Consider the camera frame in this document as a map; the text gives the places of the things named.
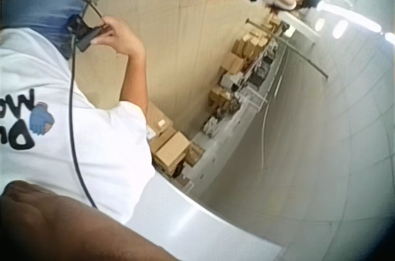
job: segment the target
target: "printed graphic on shirt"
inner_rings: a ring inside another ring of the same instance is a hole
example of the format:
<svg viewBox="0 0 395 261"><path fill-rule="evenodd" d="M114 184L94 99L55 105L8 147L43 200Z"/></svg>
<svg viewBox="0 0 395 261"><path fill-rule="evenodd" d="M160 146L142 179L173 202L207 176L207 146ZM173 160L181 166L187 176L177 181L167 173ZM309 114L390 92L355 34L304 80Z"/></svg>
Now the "printed graphic on shirt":
<svg viewBox="0 0 395 261"><path fill-rule="evenodd" d="M35 146L35 142L30 135L24 119L20 118L20 111L24 105L31 113L29 129L36 135L45 135L53 126L54 117L48 112L47 104L43 102L35 103L35 90L29 90L28 98L20 94L17 98L17 105L10 94L4 99L0 98L0 119L4 118L8 112L17 119L11 128L0 126L0 143L9 144L14 150L29 150Z"/></svg>
<svg viewBox="0 0 395 261"><path fill-rule="evenodd" d="M30 113L29 129L38 136L45 135L55 122L47 108L47 104L39 102Z"/></svg>

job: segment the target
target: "white t-shirt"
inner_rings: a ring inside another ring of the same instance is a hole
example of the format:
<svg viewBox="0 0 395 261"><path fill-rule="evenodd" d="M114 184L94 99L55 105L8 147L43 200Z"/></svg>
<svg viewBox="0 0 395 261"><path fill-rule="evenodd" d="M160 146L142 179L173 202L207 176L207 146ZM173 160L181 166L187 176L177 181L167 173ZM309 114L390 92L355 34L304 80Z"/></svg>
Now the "white t-shirt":
<svg viewBox="0 0 395 261"><path fill-rule="evenodd" d="M0 31L0 193L25 180L89 204L72 160L69 63L28 29ZM74 86L78 164L99 210L126 223L154 176L139 107L95 108Z"/></svg>

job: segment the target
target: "hand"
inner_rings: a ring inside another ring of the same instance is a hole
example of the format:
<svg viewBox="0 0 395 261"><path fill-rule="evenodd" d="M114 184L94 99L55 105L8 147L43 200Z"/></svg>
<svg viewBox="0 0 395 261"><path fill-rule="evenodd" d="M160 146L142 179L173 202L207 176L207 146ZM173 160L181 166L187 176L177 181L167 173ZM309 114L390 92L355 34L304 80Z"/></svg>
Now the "hand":
<svg viewBox="0 0 395 261"><path fill-rule="evenodd" d="M54 117L47 111L46 104L38 103L30 113L29 128L37 135L45 135L54 122Z"/></svg>
<svg viewBox="0 0 395 261"><path fill-rule="evenodd" d="M1 254L14 260L175 260L100 211L24 181L6 186L0 215Z"/></svg>
<svg viewBox="0 0 395 261"><path fill-rule="evenodd" d="M102 19L104 29L107 31L93 39L91 44L110 46L118 53L130 56L136 60L145 59L146 50L144 44L131 31L125 21L109 16Z"/></svg>

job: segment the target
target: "black device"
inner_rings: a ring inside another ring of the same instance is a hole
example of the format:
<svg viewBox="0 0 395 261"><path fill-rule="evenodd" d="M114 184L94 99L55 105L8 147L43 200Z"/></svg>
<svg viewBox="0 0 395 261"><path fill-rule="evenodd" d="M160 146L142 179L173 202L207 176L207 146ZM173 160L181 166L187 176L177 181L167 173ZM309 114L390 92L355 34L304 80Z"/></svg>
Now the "black device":
<svg viewBox="0 0 395 261"><path fill-rule="evenodd" d="M67 29L71 34L75 35L75 45L84 52L91 46L91 40L104 32L102 26L91 28L89 27L81 16L73 15L70 17L67 24Z"/></svg>
<svg viewBox="0 0 395 261"><path fill-rule="evenodd" d="M270 56L264 56L264 58L262 59L262 62L266 62L269 65L271 65L273 61L274 60Z"/></svg>

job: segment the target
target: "ceiling light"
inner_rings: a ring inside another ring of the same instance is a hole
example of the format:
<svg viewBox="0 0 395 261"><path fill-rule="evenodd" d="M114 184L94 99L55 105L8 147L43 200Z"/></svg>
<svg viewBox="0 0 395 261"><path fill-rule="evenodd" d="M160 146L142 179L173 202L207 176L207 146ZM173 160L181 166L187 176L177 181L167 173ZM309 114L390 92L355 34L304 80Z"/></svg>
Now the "ceiling light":
<svg viewBox="0 0 395 261"><path fill-rule="evenodd" d="M321 5L318 4L318 6L320 6L320 9L322 10L342 16L345 19L350 20L351 22L354 22L358 25L361 25L362 27L367 28L370 31L374 31L375 33L381 32L381 26L378 23L368 19L367 17L364 17L363 15L360 15L359 13L344 9L336 5L331 5L326 3L323 3Z"/></svg>
<svg viewBox="0 0 395 261"><path fill-rule="evenodd" d="M335 28L333 29L333 37L335 37L335 39L339 39L340 37L343 36L344 32L346 31L346 28L348 27L348 22L347 20L340 20Z"/></svg>
<svg viewBox="0 0 395 261"><path fill-rule="evenodd" d="M317 22L315 23L315 30L320 31L322 30L323 26L325 24L325 19L318 19Z"/></svg>
<svg viewBox="0 0 395 261"><path fill-rule="evenodd" d="M391 44L395 45L395 35L392 33L385 34L385 40L390 42Z"/></svg>
<svg viewBox="0 0 395 261"><path fill-rule="evenodd" d="M325 2L324 1L320 1L318 3L318 5L317 5L317 8L316 8L317 11L321 11L323 9L324 5L325 5Z"/></svg>

